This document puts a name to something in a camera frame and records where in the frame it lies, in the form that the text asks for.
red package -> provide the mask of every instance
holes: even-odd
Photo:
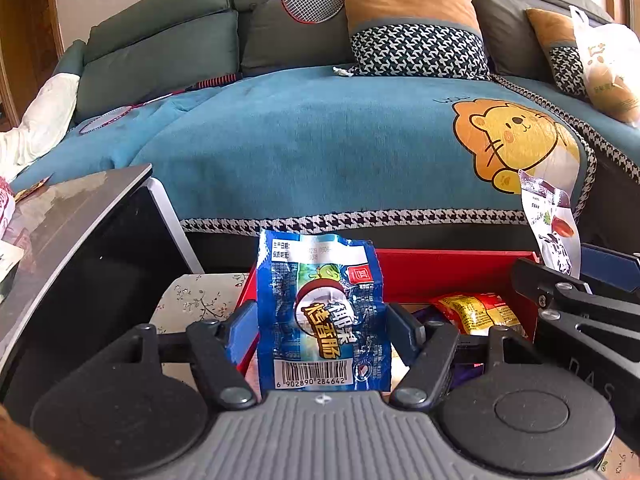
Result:
[[[513,310],[498,294],[454,292],[433,298],[430,303],[463,334],[488,335],[493,325],[505,325],[527,336]]]

green cartoon character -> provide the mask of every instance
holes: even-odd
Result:
[[[340,270],[335,264],[324,264],[316,269],[316,272],[309,274],[309,278],[312,280],[319,280],[325,278],[328,280],[340,281]]]

red logo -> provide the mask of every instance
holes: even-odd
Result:
[[[347,275],[349,276],[350,283],[353,283],[353,285],[358,283],[373,283],[371,269],[369,269],[369,265],[367,264],[347,268]]]

black circular disc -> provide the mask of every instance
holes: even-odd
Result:
[[[116,364],[59,384],[37,403],[31,428],[67,460],[101,478],[140,474],[184,453],[207,407],[183,382]]]
[[[463,454],[520,475],[553,475],[599,460],[613,437],[609,403],[549,365],[499,365],[453,390],[440,423]]]

barcode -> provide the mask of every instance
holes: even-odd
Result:
[[[353,359],[273,362],[276,389],[353,384]]]

